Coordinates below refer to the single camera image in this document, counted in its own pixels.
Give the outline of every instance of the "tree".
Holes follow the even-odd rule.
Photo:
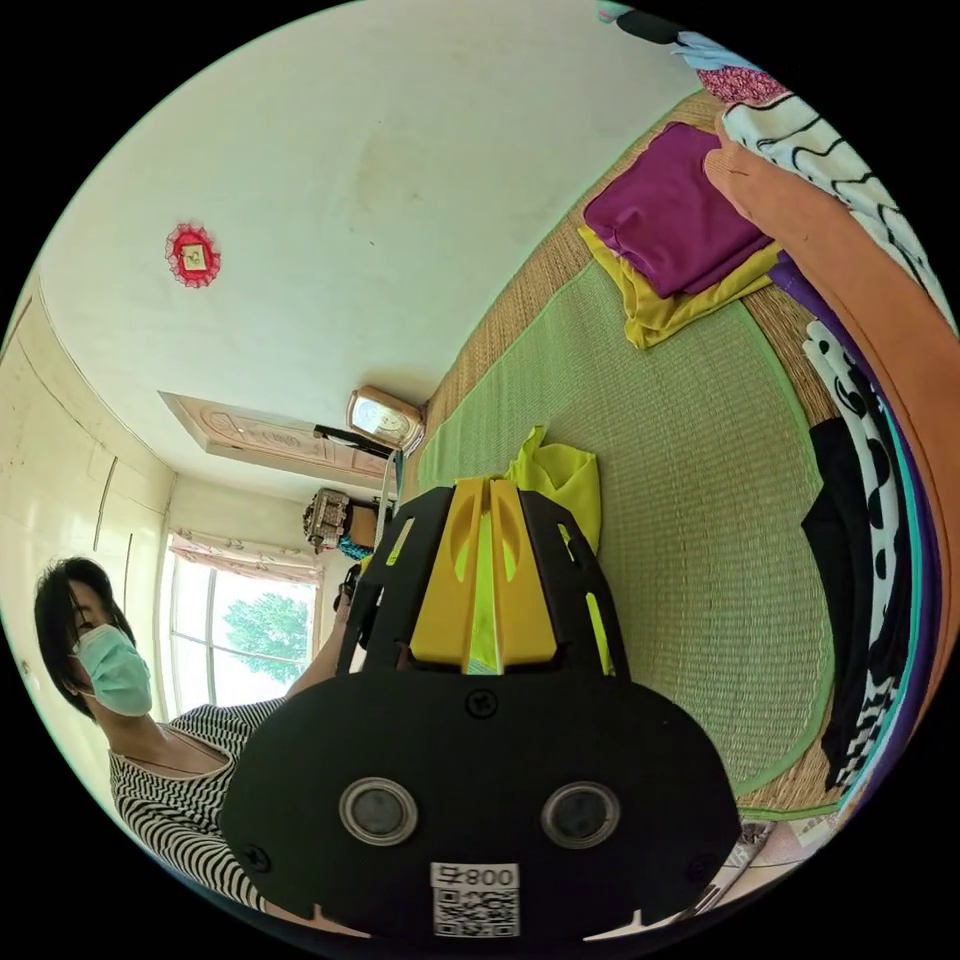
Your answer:
[[[246,661],[255,673],[266,673],[278,683],[290,684],[303,672],[303,660],[309,645],[308,616],[307,605],[302,600],[280,593],[265,593],[252,603],[236,600],[223,621],[230,628],[227,640],[237,653],[257,653],[297,661]]]

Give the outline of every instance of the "orange fabric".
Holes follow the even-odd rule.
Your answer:
[[[933,301],[834,197],[733,143],[704,161],[711,183],[779,242],[851,335],[913,454],[940,552],[942,610],[920,717],[960,625],[960,341]]]

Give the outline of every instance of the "neon yellow fabric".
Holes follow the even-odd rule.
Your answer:
[[[577,232],[593,259],[620,289],[627,317],[624,332],[627,339],[641,350],[662,343],[687,324],[734,300],[762,290],[770,283],[767,273],[776,265],[781,250],[778,243],[771,243],[702,293],[677,293],[661,300],[646,278],[610,250],[589,227],[579,227]]]
[[[590,548],[596,553],[600,544],[600,471],[592,453],[562,443],[543,445],[545,430],[534,427],[520,452],[503,474],[521,490],[532,490],[549,497],[573,515]],[[513,558],[506,556],[507,574],[512,574]],[[466,550],[460,555],[457,573],[462,576]],[[590,611],[604,669],[609,672],[610,658],[599,615]],[[490,517],[480,523],[477,564],[477,596],[474,606],[470,659],[489,670],[499,672],[496,627],[493,616],[493,544]]]

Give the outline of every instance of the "black hair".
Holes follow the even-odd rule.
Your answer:
[[[33,604],[40,656],[53,685],[64,700],[93,720],[94,716],[87,705],[86,697],[72,689],[74,670],[70,655],[79,640],[79,634],[76,623],[77,598],[70,587],[71,580],[89,587],[100,598],[104,612],[113,624],[130,638],[134,646],[136,640],[127,618],[114,599],[110,578],[106,571],[92,560],[86,557],[61,560],[40,578]]]

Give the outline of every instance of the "woman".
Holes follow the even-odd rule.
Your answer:
[[[344,593],[327,642],[286,698],[334,675],[349,612],[350,597]],[[43,575],[34,619],[54,686],[103,731],[117,811],[150,850],[239,903],[296,923],[356,934],[324,919],[319,909],[307,921],[268,903],[220,834],[218,818],[237,758],[283,699],[243,707],[206,705],[158,723],[150,716],[150,671],[137,653],[110,579],[82,557],[57,563]]]

